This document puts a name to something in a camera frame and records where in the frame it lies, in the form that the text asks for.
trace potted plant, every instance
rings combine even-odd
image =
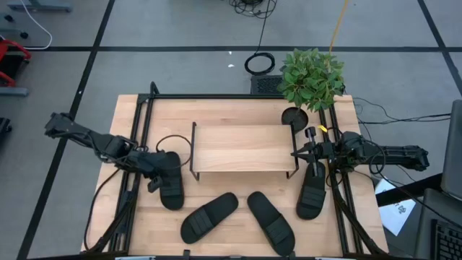
[[[303,130],[308,116],[301,109],[310,111],[327,109],[334,104],[334,95],[342,95],[344,79],[341,70],[344,63],[331,54],[322,54],[318,49],[288,53],[282,71],[282,83],[278,86],[285,99],[295,104],[282,113],[282,123],[294,125],[295,131]]]

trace wooden shelf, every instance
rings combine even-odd
[[[288,125],[196,126],[191,172],[294,172],[295,133]]]

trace white cable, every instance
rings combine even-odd
[[[38,25],[38,27],[40,27],[45,33],[47,33],[50,36],[50,42],[48,42],[47,46],[45,46],[45,47],[34,47],[34,48],[26,48],[26,47],[24,47],[24,49],[26,49],[26,50],[46,50],[48,47],[50,47],[51,42],[53,41],[53,36],[42,25],[40,25],[37,21],[35,21],[35,19],[34,19],[34,17],[32,17],[32,15],[30,15],[29,10],[27,10],[26,4],[24,4],[24,1],[23,0],[20,0],[20,1],[21,1],[22,5],[24,7],[24,10],[27,12],[27,15],[29,15],[30,19],[36,25]]]

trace white paper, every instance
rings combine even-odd
[[[378,185],[375,187],[375,194],[379,194],[394,188],[395,187],[386,180],[380,180]],[[398,235],[407,218],[411,214],[415,204],[416,203],[412,199],[408,199],[406,201],[401,201],[399,203],[378,208],[380,217],[382,218],[383,226],[394,235]]]

